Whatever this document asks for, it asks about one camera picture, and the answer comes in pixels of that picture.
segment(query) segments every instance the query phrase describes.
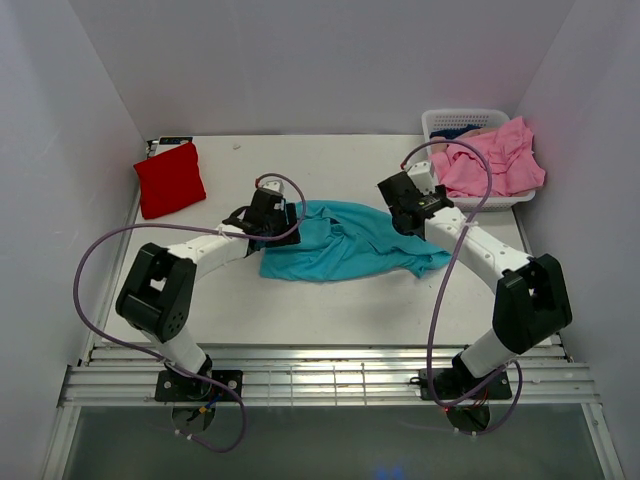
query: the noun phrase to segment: gray wall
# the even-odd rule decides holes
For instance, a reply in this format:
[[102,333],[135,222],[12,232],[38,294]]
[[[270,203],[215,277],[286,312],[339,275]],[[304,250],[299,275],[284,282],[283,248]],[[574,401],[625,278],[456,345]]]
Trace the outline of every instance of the gray wall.
[[[22,480],[86,338],[75,265],[123,223],[144,144],[67,0],[0,0],[0,112],[0,477]],[[87,272],[89,312],[111,256]]]
[[161,134],[418,133],[513,113],[574,0],[71,0],[131,116]]
[[561,259],[570,352],[591,364],[627,478],[640,478],[640,5],[576,2],[518,113],[546,188],[524,209],[537,253]]

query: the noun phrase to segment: pink cloth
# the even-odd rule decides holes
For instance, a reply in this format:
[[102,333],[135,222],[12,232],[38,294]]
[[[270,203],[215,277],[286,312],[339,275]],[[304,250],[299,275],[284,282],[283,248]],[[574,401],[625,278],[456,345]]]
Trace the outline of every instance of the pink cloth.
[[[493,170],[492,197],[510,197],[541,187],[545,171],[533,158],[533,132],[522,117],[508,121],[494,132],[464,142],[476,147]],[[482,162],[468,149],[449,145],[434,153],[430,160],[441,183],[452,197],[482,197],[487,189],[487,174]]]

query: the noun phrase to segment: folded red cloth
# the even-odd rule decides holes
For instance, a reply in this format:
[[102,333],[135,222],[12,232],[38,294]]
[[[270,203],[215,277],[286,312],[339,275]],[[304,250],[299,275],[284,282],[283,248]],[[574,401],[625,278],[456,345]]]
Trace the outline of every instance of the folded red cloth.
[[177,212],[207,198],[198,152],[185,143],[133,166],[140,178],[140,209],[146,219]]

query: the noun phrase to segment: plastic basket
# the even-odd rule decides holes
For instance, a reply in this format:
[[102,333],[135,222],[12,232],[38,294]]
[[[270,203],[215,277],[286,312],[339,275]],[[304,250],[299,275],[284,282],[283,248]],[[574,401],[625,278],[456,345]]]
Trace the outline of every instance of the plastic basket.
[[[483,108],[455,108],[427,110],[422,114],[422,131],[424,138],[428,141],[431,132],[443,130],[445,128],[463,128],[467,125],[477,125],[478,127],[499,127],[509,121],[509,116],[500,110],[487,110]],[[517,197],[489,197],[482,207],[483,211],[508,210],[519,202],[528,202],[535,196],[536,192],[531,191]],[[475,207],[480,198],[452,198],[453,203],[462,211],[470,211]]]

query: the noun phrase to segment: dark blue cloth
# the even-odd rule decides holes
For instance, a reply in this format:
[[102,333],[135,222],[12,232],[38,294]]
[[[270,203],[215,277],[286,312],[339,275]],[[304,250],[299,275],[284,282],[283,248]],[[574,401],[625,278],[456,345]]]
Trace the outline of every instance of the dark blue cloth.
[[476,126],[476,125],[467,125],[466,127],[463,128],[445,128],[444,130],[437,130],[435,132],[431,132],[429,134],[429,138],[433,138],[433,137],[444,137],[447,140],[451,140],[453,138],[458,138],[460,135],[462,135],[463,133],[467,133],[470,132],[471,130],[477,130],[480,127]]
[[[300,215],[299,203],[296,209]],[[421,278],[449,258],[440,247],[397,233],[388,213],[357,203],[311,200],[300,225],[300,243],[267,248],[260,275],[325,282],[401,267]]]

